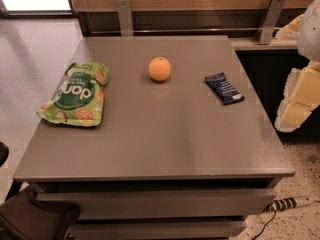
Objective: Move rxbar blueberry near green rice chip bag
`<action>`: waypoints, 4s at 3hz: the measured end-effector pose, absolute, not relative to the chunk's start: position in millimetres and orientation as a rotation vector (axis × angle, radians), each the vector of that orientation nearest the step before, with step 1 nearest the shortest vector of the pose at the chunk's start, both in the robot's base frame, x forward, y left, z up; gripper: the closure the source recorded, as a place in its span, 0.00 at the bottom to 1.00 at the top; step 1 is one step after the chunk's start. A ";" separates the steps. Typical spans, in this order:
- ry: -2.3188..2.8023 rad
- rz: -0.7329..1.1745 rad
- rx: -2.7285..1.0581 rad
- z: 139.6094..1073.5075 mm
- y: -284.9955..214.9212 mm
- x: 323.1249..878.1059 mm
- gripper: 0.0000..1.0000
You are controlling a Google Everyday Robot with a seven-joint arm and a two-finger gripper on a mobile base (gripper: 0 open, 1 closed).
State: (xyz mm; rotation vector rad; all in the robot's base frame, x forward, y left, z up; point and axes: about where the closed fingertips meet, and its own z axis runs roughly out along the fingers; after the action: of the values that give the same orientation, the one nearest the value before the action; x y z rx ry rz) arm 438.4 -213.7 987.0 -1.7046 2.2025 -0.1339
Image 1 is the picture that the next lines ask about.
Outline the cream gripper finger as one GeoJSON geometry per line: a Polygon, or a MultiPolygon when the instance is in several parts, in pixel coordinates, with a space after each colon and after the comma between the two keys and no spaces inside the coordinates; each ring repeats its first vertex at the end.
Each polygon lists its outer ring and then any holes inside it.
{"type": "Polygon", "coordinates": [[[280,132],[293,132],[320,105],[320,63],[312,61],[302,70],[293,68],[283,95],[274,126],[280,132]]]}
{"type": "Polygon", "coordinates": [[[282,27],[277,33],[276,38],[281,40],[296,40],[299,32],[300,22],[303,14],[297,16],[287,25],[282,27]]]}

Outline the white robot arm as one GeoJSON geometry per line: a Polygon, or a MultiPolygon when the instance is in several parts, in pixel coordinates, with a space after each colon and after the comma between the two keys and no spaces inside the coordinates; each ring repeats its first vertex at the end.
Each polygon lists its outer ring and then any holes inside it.
{"type": "Polygon", "coordinates": [[[293,68],[289,73],[274,122],[278,131],[293,132],[320,105],[320,0],[314,0],[276,37],[296,40],[298,54],[309,60],[303,69],[293,68]]]}

